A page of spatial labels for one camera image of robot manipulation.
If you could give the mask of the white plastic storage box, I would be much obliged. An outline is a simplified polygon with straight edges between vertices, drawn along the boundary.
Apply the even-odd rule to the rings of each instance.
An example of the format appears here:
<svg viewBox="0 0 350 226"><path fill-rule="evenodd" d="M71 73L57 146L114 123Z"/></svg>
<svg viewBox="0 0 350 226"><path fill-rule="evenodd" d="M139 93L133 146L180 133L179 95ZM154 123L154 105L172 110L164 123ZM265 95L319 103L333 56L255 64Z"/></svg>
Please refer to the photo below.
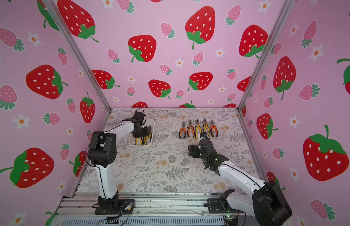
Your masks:
<svg viewBox="0 0 350 226"><path fill-rule="evenodd" d="M153 119L147 119L139 133L136 133L135 136L130 134L128 139L129 145L136 150L150 148L154 140L154 128L155 121Z"/></svg>

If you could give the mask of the orange handled pliers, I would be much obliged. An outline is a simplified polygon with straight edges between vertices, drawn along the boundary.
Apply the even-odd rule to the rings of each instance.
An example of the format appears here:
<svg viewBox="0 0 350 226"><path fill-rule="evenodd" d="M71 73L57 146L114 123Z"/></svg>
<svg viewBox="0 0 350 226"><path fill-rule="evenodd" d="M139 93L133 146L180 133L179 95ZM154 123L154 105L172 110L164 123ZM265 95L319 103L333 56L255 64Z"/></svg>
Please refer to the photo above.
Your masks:
<svg viewBox="0 0 350 226"><path fill-rule="evenodd" d="M218 130L217 130L217 126L216 124L214 123L214 121L212 120L210 122L210 134L212 137L218 137Z"/></svg>

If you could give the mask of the yellow black handled pliers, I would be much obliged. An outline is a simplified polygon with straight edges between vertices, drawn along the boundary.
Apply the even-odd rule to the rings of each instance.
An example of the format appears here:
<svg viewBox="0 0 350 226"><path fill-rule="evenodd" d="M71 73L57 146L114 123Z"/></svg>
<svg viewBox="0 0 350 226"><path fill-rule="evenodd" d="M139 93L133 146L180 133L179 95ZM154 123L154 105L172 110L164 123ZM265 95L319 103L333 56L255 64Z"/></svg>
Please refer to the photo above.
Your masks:
<svg viewBox="0 0 350 226"><path fill-rule="evenodd" d="M209 128L209 125L208 125L208 122L207 120L204 118L203 120L203 127L202 127L202 130L204 133L206 133L206 136L209 137L210 136L210 128Z"/></svg>

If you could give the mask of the orange black pliers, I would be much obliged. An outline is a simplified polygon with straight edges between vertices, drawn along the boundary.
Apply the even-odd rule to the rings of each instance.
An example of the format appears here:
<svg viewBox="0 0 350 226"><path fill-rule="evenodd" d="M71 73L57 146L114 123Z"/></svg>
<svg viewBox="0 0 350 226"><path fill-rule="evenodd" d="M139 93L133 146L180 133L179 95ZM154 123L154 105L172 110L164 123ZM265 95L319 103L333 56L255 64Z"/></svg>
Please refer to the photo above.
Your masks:
<svg viewBox="0 0 350 226"><path fill-rule="evenodd" d="M195 137L195 130L194 126L192 125L192 121L189 120L188 128L187 128L187 136L188 137Z"/></svg>

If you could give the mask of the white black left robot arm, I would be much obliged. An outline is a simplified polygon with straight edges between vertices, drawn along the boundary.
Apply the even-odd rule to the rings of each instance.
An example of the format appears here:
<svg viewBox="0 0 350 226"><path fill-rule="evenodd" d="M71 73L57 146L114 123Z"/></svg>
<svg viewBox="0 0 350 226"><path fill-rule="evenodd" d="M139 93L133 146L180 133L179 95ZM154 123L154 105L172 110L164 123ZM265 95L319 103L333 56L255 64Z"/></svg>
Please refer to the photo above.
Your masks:
<svg viewBox="0 0 350 226"><path fill-rule="evenodd" d="M96 169L99 177L99 204L118 209L118 189L113 180L112 164L117 156L117 141L127 134L132 134L136 145L146 145L151 136L151 129L144 124L146 115L140 113L126 118L108 131L96 131L88 148L90 166Z"/></svg>

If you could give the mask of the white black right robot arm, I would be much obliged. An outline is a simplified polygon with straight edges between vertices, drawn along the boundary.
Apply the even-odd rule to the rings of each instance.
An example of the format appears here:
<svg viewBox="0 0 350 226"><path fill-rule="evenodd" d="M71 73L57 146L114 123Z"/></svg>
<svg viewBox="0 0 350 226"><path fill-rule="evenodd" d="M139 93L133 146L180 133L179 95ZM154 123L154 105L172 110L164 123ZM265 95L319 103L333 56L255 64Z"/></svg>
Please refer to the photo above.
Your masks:
<svg viewBox="0 0 350 226"><path fill-rule="evenodd" d="M218 199L209 199L209 211L219 211L231 215L244 213L256 218L261 226L282 226L293 214L279 185L274 181L265 182L251 176L235 166L227 157L218 154L209 138L202 138L197 145L189 145L190 157L200 158L205 169L231 181L246 197L228 189Z"/></svg>

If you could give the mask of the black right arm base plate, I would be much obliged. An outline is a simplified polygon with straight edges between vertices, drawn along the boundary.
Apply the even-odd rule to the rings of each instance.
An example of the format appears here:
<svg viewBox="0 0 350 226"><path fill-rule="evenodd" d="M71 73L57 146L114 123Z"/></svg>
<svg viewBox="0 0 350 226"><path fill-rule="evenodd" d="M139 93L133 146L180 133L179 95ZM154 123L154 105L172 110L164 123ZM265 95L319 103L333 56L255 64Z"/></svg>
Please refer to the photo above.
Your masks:
<svg viewBox="0 0 350 226"><path fill-rule="evenodd" d="M220 198L209 198L207 203L204 204L204 207L208 208L209 213L211 214L243 214L244 212L232 209L229 204L220 199Z"/></svg>

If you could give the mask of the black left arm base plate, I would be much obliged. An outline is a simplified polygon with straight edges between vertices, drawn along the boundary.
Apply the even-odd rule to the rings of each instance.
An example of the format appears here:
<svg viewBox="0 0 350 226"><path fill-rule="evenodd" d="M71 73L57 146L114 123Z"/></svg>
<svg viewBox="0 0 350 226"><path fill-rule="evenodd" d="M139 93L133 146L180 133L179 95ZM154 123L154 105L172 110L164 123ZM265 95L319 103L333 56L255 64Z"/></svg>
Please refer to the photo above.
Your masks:
<svg viewBox="0 0 350 226"><path fill-rule="evenodd" d="M131 215L134 204L134 199L118 200L113 203L106 199L100 199L98 203L94 204L92 207L95 209L95 215Z"/></svg>

